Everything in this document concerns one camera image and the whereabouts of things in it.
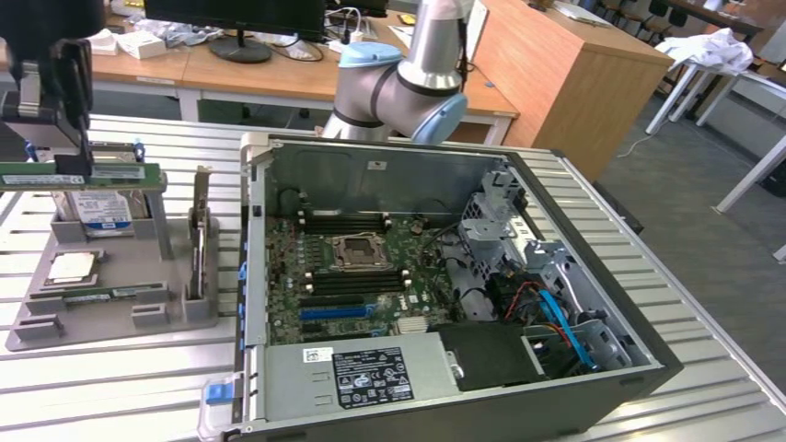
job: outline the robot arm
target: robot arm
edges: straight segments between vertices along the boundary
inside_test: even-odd
[[[467,0],[423,0],[408,57],[387,45],[349,44],[339,63],[339,86],[325,138],[383,141],[391,129],[416,143],[439,144],[467,110],[463,55]]]
[[[89,44],[104,26],[101,0],[0,0],[0,37],[17,85],[0,117],[34,146],[54,152],[56,173],[89,176]]]

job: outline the motherboard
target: motherboard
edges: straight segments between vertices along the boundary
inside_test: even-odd
[[[460,319],[424,218],[385,216],[376,231],[296,217],[265,226],[272,345],[425,332]]]

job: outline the monitor stand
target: monitor stand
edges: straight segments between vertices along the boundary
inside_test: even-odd
[[[224,37],[208,43],[209,51],[219,58],[235,63],[263,63],[272,52],[264,43],[245,40],[243,30],[237,30],[237,37]]]

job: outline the green circuit board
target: green circuit board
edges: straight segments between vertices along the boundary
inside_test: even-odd
[[[415,235],[411,231],[415,222],[411,217],[393,218],[389,230],[371,237],[379,241],[387,261],[380,270],[408,270],[411,286],[407,290],[363,295],[364,304],[373,306],[373,313],[365,319],[303,321],[299,300],[309,296],[304,274],[341,272],[336,268],[332,244],[337,238],[352,236],[307,235],[296,228],[292,219],[268,218],[268,324],[272,345],[303,343],[309,339],[341,339],[348,335],[387,336],[395,333],[393,324],[401,317],[424,316],[428,325],[455,320],[459,313],[449,299],[451,284],[444,268],[439,266],[435,244],[421,254],[423,245],[437,229],[427,229]],[[321,331],[304,333],[304,323],[319,324]]]

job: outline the aluminum profile table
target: aluminum profile table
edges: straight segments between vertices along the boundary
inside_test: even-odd
[[[239,258],[239,139],[251,128],[93,116],[90,138],[146,146],[185,215],[197,165],[211,166],[209,208],[221,220],[219,325],[54,349],[0,348],[0,440],[195,440],[200,387],[232,368]],[[283,134],[303,134],[281,131]],[[683,372],[564,440],[786,440],[786,400],[572,166],[520,154],[611,273],[683,361]],[[545,219],[529,206],[535,223]],[[45,193],[0,198],[0,340],[5,340],[49,235]],[[544,235],[555,232],[544,230]]]

